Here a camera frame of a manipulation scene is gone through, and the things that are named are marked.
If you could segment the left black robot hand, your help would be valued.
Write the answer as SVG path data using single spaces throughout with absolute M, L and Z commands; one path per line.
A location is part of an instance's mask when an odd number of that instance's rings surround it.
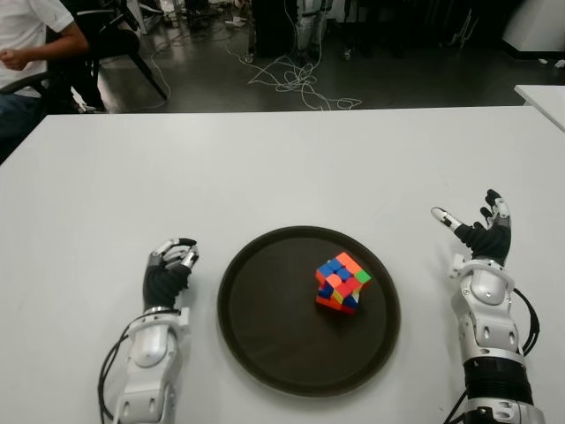
M 170 238 L 148 256 L 142 285 L 144 309 L 175 306 L 177 296 L 188 288 L 188 279 L 200 257 L 197 241 Z

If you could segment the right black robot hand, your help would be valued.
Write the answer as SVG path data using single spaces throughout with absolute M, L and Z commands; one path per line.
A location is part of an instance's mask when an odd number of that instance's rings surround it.
M 493 189 L 486 191 L 485 202 L 479 212 L 486 224 L 475 222 L 463 223 L 447 210 L 434 207 L 432 216 L 471 250 L 472 259 L 492 260 L 504 266 L 511 246 L 511 215 L 503 197 Z

